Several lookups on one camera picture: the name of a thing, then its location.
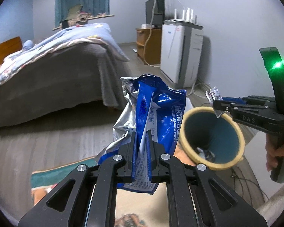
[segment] metal screw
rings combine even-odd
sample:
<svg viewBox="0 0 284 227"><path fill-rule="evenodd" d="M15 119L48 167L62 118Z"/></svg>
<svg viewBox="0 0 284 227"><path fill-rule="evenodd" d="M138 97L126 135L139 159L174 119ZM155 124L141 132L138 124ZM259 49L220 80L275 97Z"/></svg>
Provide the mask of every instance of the metal screw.
<svg viewBox="0 0 284 227"><path fill-rule="evenodd" d="M161 155L161 159L163 159L163 160L169 160L169 159L170 159L170 155L169 155L169 154L162 154L162 155Z"/></svg>
<svg viewBox="0 0 284 227"><path fill-rule="evenodd" d="M122 160L122 155L120 155L120 154L116 154L116 155L114 155L114 157L113 157L113 159L115 160L115 161L119 161L119 160Z"/></svg>
<svg viewBox="0 0 284 227"><path fill-rule="evenodd" d="M199 165L197 165L197 169L198 169L199 171L205 171L205 170L206 170L206 165L204 165L204 164L199 164Z"/></svg>
<svg viewBox="0 0 284 227"><path fill-rule="evenodd" d="M77 170L80 172L84 172L86 170L86 165L78 165Z"/></svg>

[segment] kitchen cleaning wipes package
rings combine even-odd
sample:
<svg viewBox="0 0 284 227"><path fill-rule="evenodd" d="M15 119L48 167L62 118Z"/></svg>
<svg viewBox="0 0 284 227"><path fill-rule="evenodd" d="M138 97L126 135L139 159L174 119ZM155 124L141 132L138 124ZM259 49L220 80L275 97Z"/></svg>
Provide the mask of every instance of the kitchen cleaning wipes package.
<svg viewBox="0 0 284 227"><path fill-rule="evenodd" d="M118 188L153 194L158 183L151 183L148 176L146 132L151 130L153 141L164 145L166 153L174 153L186 90L173 90L160 77L150 74L121 80L127 105L113 127L114 141L96 156L96 160L101 164L117 154L119 147L129 143L132 132L136 132L134 146L137 152L132 160L134 182L119 183Z"/></svg>

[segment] gray bed skirt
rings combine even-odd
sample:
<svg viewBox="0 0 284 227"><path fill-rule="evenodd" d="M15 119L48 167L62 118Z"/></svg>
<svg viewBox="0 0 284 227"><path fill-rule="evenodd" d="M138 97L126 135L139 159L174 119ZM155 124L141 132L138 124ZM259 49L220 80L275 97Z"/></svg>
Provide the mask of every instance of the gray bed skirt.
<svg viewBox="0 0 284 227"><path fill-rule="evenodd" d="M81 43L48 54L0 86L0 127L101 99L122 109L125 72L106 45Z"/></svg>

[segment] wooden cabinet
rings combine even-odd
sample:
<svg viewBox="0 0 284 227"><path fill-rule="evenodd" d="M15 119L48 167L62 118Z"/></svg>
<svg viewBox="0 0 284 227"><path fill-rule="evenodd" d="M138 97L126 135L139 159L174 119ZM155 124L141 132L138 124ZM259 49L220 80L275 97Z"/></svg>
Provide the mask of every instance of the wooden cabinet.
<svg viewBox="0 0 284 227"><path fill-rule="evenodd" d="M160 64L161 61L161 29L136 29L137 31L137 54L138 57L142 59L145 63L145 60L151 64Z"/></svg>

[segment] television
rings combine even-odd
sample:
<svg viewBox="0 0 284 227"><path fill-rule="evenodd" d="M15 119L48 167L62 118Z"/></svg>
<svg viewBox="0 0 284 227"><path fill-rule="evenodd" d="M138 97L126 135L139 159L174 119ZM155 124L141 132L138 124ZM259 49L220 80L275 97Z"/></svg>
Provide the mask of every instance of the television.
<svg viewBox="0 0 284 227"><path fill-rule="evenodd" d="M162 28L165 19L165 0L148 0L145 3L145 7L146 7L146 24L154 25L155 28Z"/></svg>

